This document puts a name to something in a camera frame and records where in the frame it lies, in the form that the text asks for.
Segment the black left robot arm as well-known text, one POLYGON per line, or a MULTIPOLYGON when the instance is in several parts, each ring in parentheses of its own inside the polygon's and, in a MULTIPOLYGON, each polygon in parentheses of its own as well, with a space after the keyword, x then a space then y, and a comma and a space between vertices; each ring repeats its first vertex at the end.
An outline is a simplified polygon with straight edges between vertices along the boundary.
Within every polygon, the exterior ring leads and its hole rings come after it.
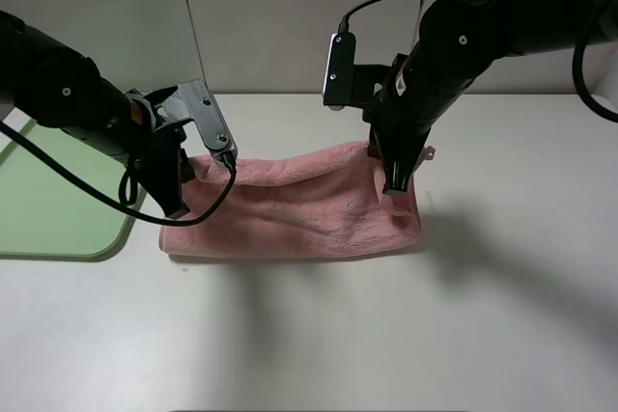
POLYGON ((1 97, 38 124, 57 128, 121 163, 169 219, 188 212, 183 182, 191 179, 177 123, 166 124, 156 105, 166 88, 142 96, 104 79, 90 58, 1 14, 1 97))

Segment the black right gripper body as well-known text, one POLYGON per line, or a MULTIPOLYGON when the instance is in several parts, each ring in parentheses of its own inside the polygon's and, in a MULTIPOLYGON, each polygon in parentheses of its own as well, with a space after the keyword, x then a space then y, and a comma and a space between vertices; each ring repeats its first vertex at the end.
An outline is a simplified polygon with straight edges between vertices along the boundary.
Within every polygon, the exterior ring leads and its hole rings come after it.
POLYGON ((369 109, 382 157, 408 152, 416 160, 433 124, 463 93, 463 82, 454 71, 413 69, 408 55, 398 54, 369 109))

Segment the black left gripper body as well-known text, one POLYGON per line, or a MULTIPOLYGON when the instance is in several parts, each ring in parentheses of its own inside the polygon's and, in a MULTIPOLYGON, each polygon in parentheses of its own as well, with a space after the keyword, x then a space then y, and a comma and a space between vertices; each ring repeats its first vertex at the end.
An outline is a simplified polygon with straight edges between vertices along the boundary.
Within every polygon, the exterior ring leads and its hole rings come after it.
POLYGON ((162 88, 145 95, 135 90, 104 90, 107 120, 103 140, 110 156, 125 168, 121 190, 144 188, 144 170, 151 163, 180 163, 181 143, 186 139, 183 126, 165 124, 156 112, 156 107, 175 90, 162 88))

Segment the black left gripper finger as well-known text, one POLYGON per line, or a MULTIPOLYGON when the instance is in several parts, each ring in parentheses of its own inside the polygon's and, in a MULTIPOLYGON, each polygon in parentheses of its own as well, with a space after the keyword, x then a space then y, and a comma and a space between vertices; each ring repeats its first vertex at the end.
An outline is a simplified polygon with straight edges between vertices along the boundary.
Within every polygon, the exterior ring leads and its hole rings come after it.
POLYGON ((183 201, 182 185, 181 167, 177 161, 151 163, 144 170, 144 188, 166 218, 182 218, 189 212, 183 201))
POLYGON ((187 183, 194 179, 194 170, 189 162, 186 151, 183 148, 180 148, 180 173, 182 183, 187 183))

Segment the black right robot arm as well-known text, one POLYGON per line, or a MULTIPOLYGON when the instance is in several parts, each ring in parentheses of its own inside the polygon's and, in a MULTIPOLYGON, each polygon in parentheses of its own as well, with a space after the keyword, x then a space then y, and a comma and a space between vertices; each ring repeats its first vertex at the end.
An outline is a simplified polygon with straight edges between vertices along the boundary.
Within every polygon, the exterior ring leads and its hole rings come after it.
POLYGON ((617 0, 436 0, 416 45, 393 62, 369 110, 383 192, 402 195, 432 125, 494 62, 571 48, 576 93, 601 118, 616 112, 591 95, 583 75, 588 45, 617 39, 617 0))

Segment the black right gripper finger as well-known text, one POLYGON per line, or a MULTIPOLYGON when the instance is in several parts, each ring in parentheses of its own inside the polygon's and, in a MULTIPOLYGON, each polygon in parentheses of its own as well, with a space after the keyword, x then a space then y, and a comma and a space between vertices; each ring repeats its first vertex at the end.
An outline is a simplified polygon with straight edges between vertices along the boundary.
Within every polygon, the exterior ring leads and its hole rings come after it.
POLYGON ((372 158, 382 159, 382 152, 381 152, 379 140, 375 134, 369 135, 369 144, 368 144, 367 153, 372 158))
POLYGON ((388 196, 406 194, 414 168, 415 160, 408 152, 385 155, 382 158, 382 169, 385 174, 382 193, 388 196))

